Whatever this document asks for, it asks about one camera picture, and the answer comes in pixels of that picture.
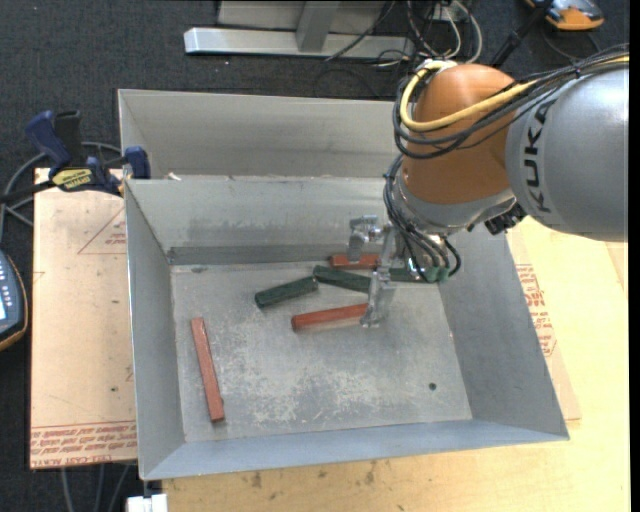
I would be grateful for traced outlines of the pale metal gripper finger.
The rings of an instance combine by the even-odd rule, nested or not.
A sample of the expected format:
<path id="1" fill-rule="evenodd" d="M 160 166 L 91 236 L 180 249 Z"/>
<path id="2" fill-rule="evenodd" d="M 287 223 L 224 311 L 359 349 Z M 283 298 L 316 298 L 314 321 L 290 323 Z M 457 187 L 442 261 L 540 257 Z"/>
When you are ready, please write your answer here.
<path id="1" fill-rule="evenodd" d="M 387 317 L 396 288 L 390 275 L 374 271 L 368 291 L 368 301 L 360 324 L 366 328 L 378 327 Z"/>
<path id="2" fill-rule="evenodd" d="M 383 233 L 377 215 L 363 215 L 349 221 L 350 236 L 347 249 L 349 261 L 361 258 L 363 247 L 368 243 L 378 241 Z"/>

